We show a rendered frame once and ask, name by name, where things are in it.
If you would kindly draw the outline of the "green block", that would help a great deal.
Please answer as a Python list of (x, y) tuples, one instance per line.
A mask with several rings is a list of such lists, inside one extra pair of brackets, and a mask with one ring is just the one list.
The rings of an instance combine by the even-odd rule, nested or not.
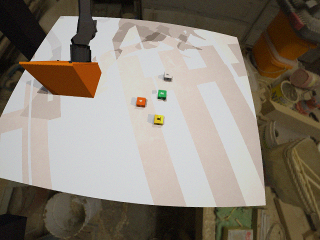
[(158, 90), (157, 99), (166, 100), (167, 91), (166, 90)]

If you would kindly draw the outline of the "yellow block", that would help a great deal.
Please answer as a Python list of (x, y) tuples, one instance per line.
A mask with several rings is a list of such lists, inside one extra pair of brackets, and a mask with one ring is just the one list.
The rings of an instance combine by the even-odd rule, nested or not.
[(154, 116), (154, 125), (163, 125), (163, 119), (164, 119), (164, 116), (163, 115), (157, 115), (155, 114)]

